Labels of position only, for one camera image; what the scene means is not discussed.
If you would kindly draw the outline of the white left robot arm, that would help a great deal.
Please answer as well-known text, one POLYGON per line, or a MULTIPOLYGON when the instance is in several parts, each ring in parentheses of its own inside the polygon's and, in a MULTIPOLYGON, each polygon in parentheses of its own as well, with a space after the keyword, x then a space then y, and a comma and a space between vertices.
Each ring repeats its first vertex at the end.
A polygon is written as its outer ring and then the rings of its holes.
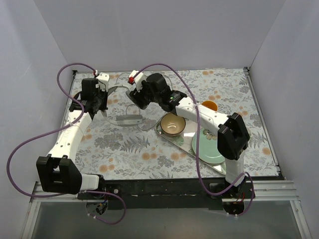
POLYGON ((74 160, 82 137, 98 112, 107 110, 109 74, 100 73, 96 78, 84 79, 82 90, 69 108, 66 129, 62 130, 56 144, 47 156, 36 162, 43 191, 61 194, 78 194, 89 190, 95 199, 105 196, 102 176, 82 174, 74 160))

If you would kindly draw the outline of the white over-ear headphones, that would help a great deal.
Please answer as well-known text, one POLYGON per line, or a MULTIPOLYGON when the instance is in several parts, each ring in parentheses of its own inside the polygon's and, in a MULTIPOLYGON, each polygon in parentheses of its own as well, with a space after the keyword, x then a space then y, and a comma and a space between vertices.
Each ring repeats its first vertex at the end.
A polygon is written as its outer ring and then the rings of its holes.
MULTIPOLYGON (((116 84, 114 86, 111 86, 108 90, 108 96, 111 95, 117 88, 125 88, 129 90, 130 88, 125 85, 116 84)), ((115 116, 113 118, 110 118, 107 116, 107 111, 103 110, 101 111, 102 116, 105 118, 107 122, 113 125, 118 126, 131 126, 131 125, 138 125, 143 122, 143 117, 141 115, 120 115, 115 116)))

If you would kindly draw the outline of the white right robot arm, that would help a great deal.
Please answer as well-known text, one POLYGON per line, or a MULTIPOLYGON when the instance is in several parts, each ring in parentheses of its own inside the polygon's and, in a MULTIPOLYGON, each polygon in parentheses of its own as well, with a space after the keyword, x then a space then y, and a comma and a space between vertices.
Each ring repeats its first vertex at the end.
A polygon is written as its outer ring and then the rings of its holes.
POLYGON ((159 73, 145 77, 143 73, 133 71, 128 82, 136 87, 127 96, 141 110, 156 103, 165 112, 191 120, 198 128, 207 129, 217 137, 217 149, 225 158, 225 188, 210 195, 226 193, 231 198, 239 197, 244 191, 244 154, 250 139, 242 117, 238 113, 226 115, 198 105, 194 96, 172 90, 159 73))

